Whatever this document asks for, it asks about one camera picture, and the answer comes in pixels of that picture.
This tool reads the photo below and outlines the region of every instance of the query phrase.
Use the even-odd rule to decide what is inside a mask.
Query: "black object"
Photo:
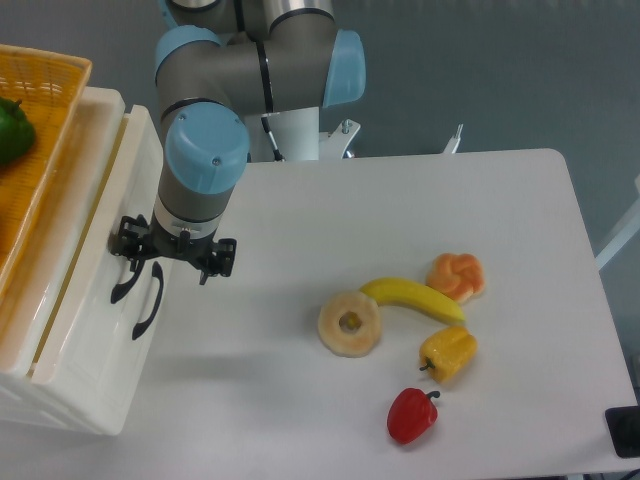
[[[620,458],[640,457],[640,406],[610,408],[605,418],[616,454]]]
[[[158,314],[158,310],[160,309],[160,302],[162,300],[162,292],[164,291],[164,275],[162,274],[162,267],[158,262],[153,262],[153,267],[151,268],[151,276],[153,278],[157,278],[159,282],[158,286],[158,294],[156,295],[156,301],[153,304],[153,310],[151,310],[151,314],[149,318],[147,318],[144,322],[136,323],[133,327],[133,332],[131,334],[132,340],[137,340],[153,323],[153,320],[156,318]]]
[[[200,285],[204,285],[209,277],[230,276],[236,256],[236,240],[223,238],[215,242],[214,234],[192,239],[191,233],[183,230],[179,237],[175,237],[157,223],[155,216],[151,225],[142,215],[137,218],[124,216],[118,233],[109,239],[109,251],[129,259],[132,271],[140,268],[139,262],[157,257],[186,261],[200,270]]]
[[[124,283],[118,283],[113,290],[111,290],[111,303],[118,303],[124,297],[127,296],[127,293],[131,291],[133,286],[136,284],[138,279],[140,278],[140,274],[142,273],[142,269],[144,268],[144,260],[138,260],[131,262],[131,271],[133,272],[133,276]]]

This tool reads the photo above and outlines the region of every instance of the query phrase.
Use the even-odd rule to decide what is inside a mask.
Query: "banana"
[[[418,310],[447,325],[465,322],[460,306],[437,290],[406,278],[383,277],[360,287],[378,306],[399,305]]]

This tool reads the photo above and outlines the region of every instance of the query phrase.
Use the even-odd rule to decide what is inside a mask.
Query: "yellow bell pepper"
[[[440,330],[427,338],[420,347],[420,370],[426,370],[431,378],[442,383],[453,377],[478,350],[478,342],[462,326]]]

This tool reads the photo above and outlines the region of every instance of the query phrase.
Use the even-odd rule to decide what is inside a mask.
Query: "wicker basket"
[[[0,97],[22,100],[36,131],[26,155],[0,166],[0,299],[36,225],[91,66],[83,58],[0,45]]]

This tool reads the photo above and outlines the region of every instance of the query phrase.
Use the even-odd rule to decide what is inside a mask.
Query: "toy food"
[[[347,316],[357,318],[357,324],[347,326]],[[371,351],[382,334],[378,305],[362,292],[339,293],[320,310],[318,334],[336,355],[362,357]]]
[[[0,97],[0,165],[21,157],[35,142],[35,129],[20,108],[21,103]]]
[[[482,264],[468,253],[444,253],[433,262],[426,284],[452,300],[463,303],[484,290]]]
[[[440,392],[425,394],[417,388],[406,388],[394,400],[387,416],[389,435],[401,445],[413,442],[438,418],[438,410],[431,402]]]
[[[418,310],[446,324],[464,323],[460,306],[442,293],[413,280],[383,277],[360,288],[379,306],[400,305]]]
[[[478,350],[478,342],[466,328],[454,326],[427,338],[420,347],[420,370],[426,370],[436,382],[453,377]]]

